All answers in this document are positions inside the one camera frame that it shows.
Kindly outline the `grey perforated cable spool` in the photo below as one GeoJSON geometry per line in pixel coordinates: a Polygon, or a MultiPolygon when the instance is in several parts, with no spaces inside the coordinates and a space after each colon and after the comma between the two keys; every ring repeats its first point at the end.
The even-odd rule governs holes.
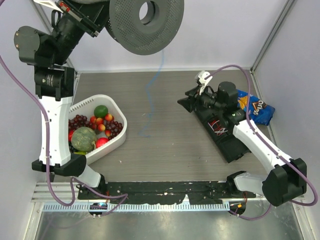
{"type": "Polygon", "coordinates": [[[174,39],[184,8],[183,0],[111,0],[105,28],[127,51],[152,55],[174,39]]]}

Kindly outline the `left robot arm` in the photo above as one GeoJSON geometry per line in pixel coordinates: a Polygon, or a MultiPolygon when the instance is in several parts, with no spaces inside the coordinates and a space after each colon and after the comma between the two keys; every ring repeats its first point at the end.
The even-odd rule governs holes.
{"type": "Polygon", "coordinates": [[[35,100],[42,112],[41,152],[31,167],[38,172],[75,177],[100,200],[107,192],[104,177],[88,166],[85,156],[69,150],[68,114],[76,72],[66,67],[66,62],[84,34],[96,37],[105,27],[109,2],[41,0],[39,4],[52,10],[51,32],[22,26],[14,36],[19,59],[34,68],[35,100]]]}

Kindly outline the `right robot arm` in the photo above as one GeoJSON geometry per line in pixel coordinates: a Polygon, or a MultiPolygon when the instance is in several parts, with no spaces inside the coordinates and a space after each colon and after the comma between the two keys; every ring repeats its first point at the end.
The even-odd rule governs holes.
{"type": "Polygon", "coordinates": [[[227,162],[251,152],[266,171],[266,175],[244,170],[229,175],[225,190],[230,197],[251,192],[263,195],[278,207],[306,193],[306,163],[280,151],[252,120],[246,119],[245,111],[238,107],[238,90],[234,83],[223,81],[217,91],[198,85],[185,95],[178,104],[197,115],[227,162]]]}

